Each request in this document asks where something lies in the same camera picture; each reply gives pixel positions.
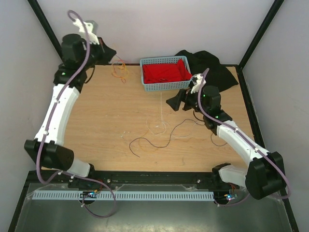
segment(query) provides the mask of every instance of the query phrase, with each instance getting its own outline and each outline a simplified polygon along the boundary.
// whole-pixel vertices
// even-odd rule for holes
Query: red towel
[[[145,84],[188,81],[192,76],[182,59],[177,64],[145,64],[143,74]]]

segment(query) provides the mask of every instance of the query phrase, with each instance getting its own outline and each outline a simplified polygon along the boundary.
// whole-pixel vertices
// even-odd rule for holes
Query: black bracket
[[[166,103],[174,110],[178,111],[180,103],[184,102],[183,110],[187,111],[190,109],[196,112],[201,112],[197,103],[198,93],[191,93],[191,89],[180,89],[177,95],[173,98],[166,100]],[[221,95],[218,87],[215,86],[204,86],[201,95],[201,104],[203,110],[211,117],[216,118],[221,122],[232,120],[232,117],[221,109]],[[217,126],[219,123],[204,116],[203,120],[205,126],[217,135]]]
[[[278,152],[269,153],[267,157],[284,173],[283,158]],[[246,175],[248,192],[257,200],[262,199],[286,187],[278,171],[265,159],[253,159]]]
[[[82,91],[83,85],[87,79],[86,71],[94,67],[96,64],[107,65],[109,61],[116,55],[116,51],[109,48],[101,37],[98,37],[99,44],[90,45],[90,55],[85,67],[70,82],[70,88],[77,88]],[[78,34],[68,34],[62,38],[62,61],[58,71],[55,73],[54,84],[65,84],[81,66],[86,56],[84,49],[86,41]]]
[[[26,140],[24,145],[25,150],[35,163],[40,144],[36,139]],[[56,145],[52,141],[43,145],[40,161],[41,166],[67,171],[72,166],[73,160],[74,152],[72,150]]]

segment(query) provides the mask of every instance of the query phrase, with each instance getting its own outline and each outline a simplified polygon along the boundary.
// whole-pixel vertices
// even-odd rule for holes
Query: gray wall
[[[128,63],[207,50],[238,64],[273,0],[39,0],[59,40],[66,11],[99,24],[98,35]]]
[[[0,231],[4,232],[27,173],[35,168],[23,146],[44,119],[60,59],[26,0],[0,1],[0,21]]]
[[[279,151],[309,229],[309,1],[286,0],[244,69],[266,146]]]

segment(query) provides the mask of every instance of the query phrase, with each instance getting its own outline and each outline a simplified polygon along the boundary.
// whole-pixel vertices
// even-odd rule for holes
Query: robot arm
[[[196,88],[194,88],[195,85],[201,85],[201,81],[198,81],[199,79],[198,77],[196,79],[192,78],[193,84],[191,88],[181,89],[175,97],[166,101],[167,104],[177,111],[179,110],[180,103],[184,102],[183,110],[193,109],[196,112],[201,112],[197,103],[198,93]],[[224,123],[220,124],[204,116],[205,126],[215,135],[224,139],[241,156],[248,168],[236,168],[230,163],[220,164],[212,169],[213,176],[215,177],[214,182],[218,185],[233,183],[242,186],[256,199],[261,199],[285,188],[286,183],[281,175],[257,150],[267,154],[267,157],[284,173],[282,156],[278,152],[270,153],[245,135],[237,127],[233,119],[221,109],[220,102],[221,95],[217,87],[202,87],[201,105],[203,111],[212,118]],[[239,133],[228,126],[236,128]]]
[[[97,24],[86,21],[87,32],[90,38],[90,56],[85,67],[76,75],[70,84],[63,90],[60,99],[57,97],[67,81],[80,68],[86,55],[85,31],[81,21],[76,19],[73,23],[79,27],[79,34],[68,34],[62,39],[62,61],[54,77],[53,96],[45,120],[34,140],[26,140],[24,148],[34,162],[37,160],[38,150],[43,137],[46,136],[41,152],[40,165],[46,168],[63,170],[73,175],[89,177],[94,166],[80,161],[70,149],[63,147],[64,134],[71,110],[79,97],[87,79],[86,71],[95,64],[108,64],[116,55],[116,51],[109,48],[102,38],[95,35]],[[57,105],[51,118],[48,132],[46,125],[54,107]]]

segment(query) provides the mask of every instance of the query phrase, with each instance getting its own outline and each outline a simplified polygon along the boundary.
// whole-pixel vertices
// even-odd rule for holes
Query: plastic basket
[[[155,57],[155,58],[145,58],[140,60],[140,73],[141,73],[141,82],[144,85],[145,91],[162,91],[169,89],[180,89],[188,88],[190,81],[177,81],[177,82],[165,82],[165,83],[154,83],[154,84],[145,84],[144,83],[144,74],[143,74],[143,65],[144,64],[176,64],[180,59],[183,60],[186,69],[190,72],[189,63],[187,57],[177,56],[177,57]]]

